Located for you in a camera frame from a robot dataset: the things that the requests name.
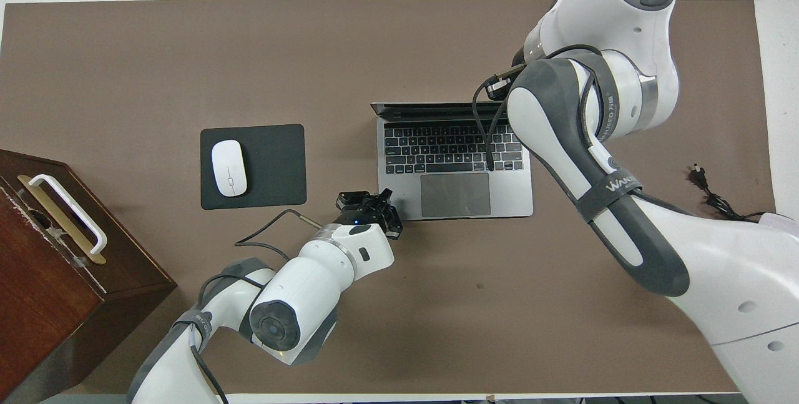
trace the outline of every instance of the computer mouse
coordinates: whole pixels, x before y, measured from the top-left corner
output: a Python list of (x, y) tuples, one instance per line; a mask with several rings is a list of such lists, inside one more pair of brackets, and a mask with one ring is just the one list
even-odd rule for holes
[(219, 193), (227, 197), (247, 191), (247, 174), (242, 145), (236, 140), (223, 140), (211, 148), (213, 176)]

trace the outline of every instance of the brown wooden drawer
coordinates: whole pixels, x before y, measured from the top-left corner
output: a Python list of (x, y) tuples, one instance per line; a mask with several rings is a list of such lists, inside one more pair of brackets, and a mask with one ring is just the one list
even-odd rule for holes
[[(19, 178), (38, 174), (105, 233), (104, 264), (75, 242), (97, 238), (57, 191)], [(0, 400), (40, 402), (78, 384), (175, 287), (67, 165), (0, 150)]]

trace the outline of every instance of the robotic arm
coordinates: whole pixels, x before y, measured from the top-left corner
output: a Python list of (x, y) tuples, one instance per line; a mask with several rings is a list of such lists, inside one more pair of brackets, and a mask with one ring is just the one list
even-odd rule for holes
[(340, 216), (319, 228), (277, 273), (249, 258), (210, 278), (197, 304), (178, 318), (140, 367), (128, 402), (217, 404), (203, 372), (227, 402), (199, 358), (220, 327), (236, 330), (288, 365), (314, 359), (336, 325), (340, 294), (394, 262), (387, 238), (399, 238), (402, 223), (390, 196), (388, 189), (380, 195), (340, 194)]
[(622, 268), (697, 325), (753, 404), (799, 393), (799, 239), (700, 219), (645, 195), (602, 145), (664, 122), (677, 100), (674, 0), (557, 0), (507, 93), (522, 144)]

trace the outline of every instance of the silver laptop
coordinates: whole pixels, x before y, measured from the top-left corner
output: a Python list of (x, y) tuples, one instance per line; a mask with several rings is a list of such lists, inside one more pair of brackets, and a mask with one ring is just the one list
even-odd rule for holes
[[(377, 182), (392, 190), (403, 220), (485, 219), (533, 214), (530, 153), (501, 116), (489, 148), (471, 103), (374, 102)], [(498, 102), (479, 102), (485, 128)]]

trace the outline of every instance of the brown table mat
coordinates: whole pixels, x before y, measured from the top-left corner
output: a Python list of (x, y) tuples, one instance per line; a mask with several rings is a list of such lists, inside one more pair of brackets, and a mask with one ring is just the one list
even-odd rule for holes
[[(178, 282), (75, 390), (123, 393), (203, 280), (280, 208), (200, 208), (200, 131), (305, 126), (308, 202), (376, 190), (373, 101), (464, 101), (510, 65), (547, 1), (210, 0), (6, 6), (0, 146), (67, 162)], [(745, 213), (773, 210), (752, 2), (679, 2), (679, 104), (608, 143), (698, 214), (702, 163)], [(285, 367), (229, 331), (203, 355), (228, 393), (732, 392), (693, 324), (628, 278), (534, 162), (528, 219), (408, 222), (396, 263), (352, 285), (317, 361)], [(307, 225), (265, 241), (296, 253)]]

